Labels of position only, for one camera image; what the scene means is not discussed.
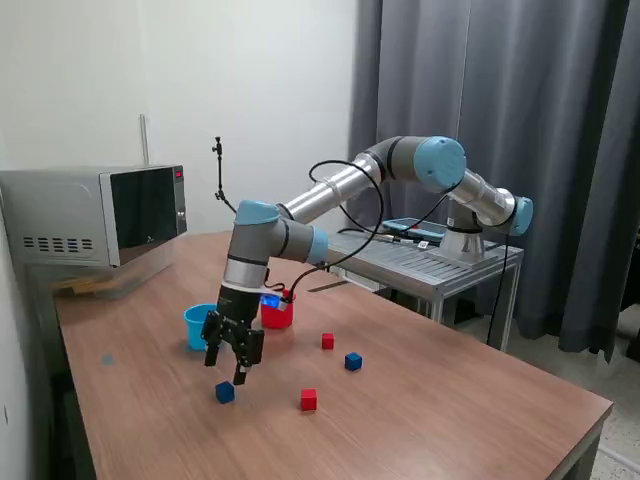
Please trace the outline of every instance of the table leg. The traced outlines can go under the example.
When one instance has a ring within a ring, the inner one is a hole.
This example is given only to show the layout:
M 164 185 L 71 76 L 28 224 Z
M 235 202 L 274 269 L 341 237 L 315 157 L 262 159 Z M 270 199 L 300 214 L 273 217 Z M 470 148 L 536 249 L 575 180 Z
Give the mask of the table leg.
M 599 442 L 600 435 L 589 445 L 589 448 L 587 448 L 575 465 L 571 467 L 571 470 L 567 472 L 563 480 L 589 480 L 591 478 L 591 471 L 593 470 L 596 453 L 598 453 Z
M 500 289 L 500 299 L 496 307 L 496 316 L 493 319 L 489 345 L 503 352 L 507 350 L 507 342 L 509 341 L 509 332 L 511 330 L 511 320 L 513 318 L 513 307 L 516 301 L 519 277 L 519 264 L 513 268 L 508 268 L 504 272 L 502 288 Z

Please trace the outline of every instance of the white wall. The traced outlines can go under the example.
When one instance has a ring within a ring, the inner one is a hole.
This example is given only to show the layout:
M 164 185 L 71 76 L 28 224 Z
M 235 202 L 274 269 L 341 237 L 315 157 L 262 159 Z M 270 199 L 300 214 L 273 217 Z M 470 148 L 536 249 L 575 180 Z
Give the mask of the white wall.
M 0 131 L 0 168 L 7 163 Z M 20 331 L 24 310 L 15 282 L 4 223 L 0 217 L 0 472 L 2 478 L 35 478 L 36 454 L 32 435 L 32 398 Z
M 142 163 L 147 113 L 132 0 L 0 7 L 0 126 L 15 167 Z
M 224 187 L 285 202 L 307 171 L 345 159 L 356 0 L 141 0 L 150 139 L 156 163 L 183 163 L 190 232 L 227 230 L 216 202 L 213 137 L 223 137 Z M 330 167 L 322 172 L 331 172 Z M 333 231 L 339 211 L 320 221 Z

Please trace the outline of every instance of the red cup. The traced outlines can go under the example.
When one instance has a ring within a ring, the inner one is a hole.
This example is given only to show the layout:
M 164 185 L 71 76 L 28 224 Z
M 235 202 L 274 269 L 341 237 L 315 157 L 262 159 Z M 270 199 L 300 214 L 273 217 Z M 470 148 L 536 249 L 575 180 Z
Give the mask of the red cup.
M 284 289 L 282 296 L 289 295 L 289 290 Z M 260 304 L 260 313 L 262 314 L 262 326 L 265 328 L 288 328 L 293 323 L 293 301 L 288 304 L 284 310 L 280 310 L 264 303 Z

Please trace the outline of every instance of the light blue joint cap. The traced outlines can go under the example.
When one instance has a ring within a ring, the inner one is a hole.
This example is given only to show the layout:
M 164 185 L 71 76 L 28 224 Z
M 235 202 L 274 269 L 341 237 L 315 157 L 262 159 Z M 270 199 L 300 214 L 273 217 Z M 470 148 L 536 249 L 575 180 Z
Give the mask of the light blue joint cap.
M 309 249 L 307 263 L 317 265 L 320 262 L 325 262 L 327 260 L 327 253 L 329 252 L 329 237 L 327 237 L 324 230 L 320 230 L 316 227 L 311 228 L 313 228 L 313 240 L 311 241 L 311 248 Z
M 509 235 L 522 235 L 527 231 L 533 218 L 533 201 L 527 197 L 520 197 L 516 205 L 516 213 L 511 221 Z
M 433 193 L 455 187 L 467 169 L 462 145 L 452 138 L 429 137 L 416 149 L 413 168 L 418 179 Z
M 260 225 L 275 222 L 280 216 L 280 210 L 270 203 L 243 200 L 238 207 L 234 225 Z

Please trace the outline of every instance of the blue cube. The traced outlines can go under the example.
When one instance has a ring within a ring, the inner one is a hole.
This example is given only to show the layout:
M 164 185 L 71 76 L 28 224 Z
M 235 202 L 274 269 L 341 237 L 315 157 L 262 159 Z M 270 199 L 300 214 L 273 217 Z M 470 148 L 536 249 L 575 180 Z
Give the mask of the blue cube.
M 362 357 L 356 352 L 351 352 L 344 357 L 344 368 L 355 372 L 362 368 Z
M 216 398 L 220 403 L 229 403 L 236 398 L 236 392 L 229 382 L 222 382 L 216 385 Z

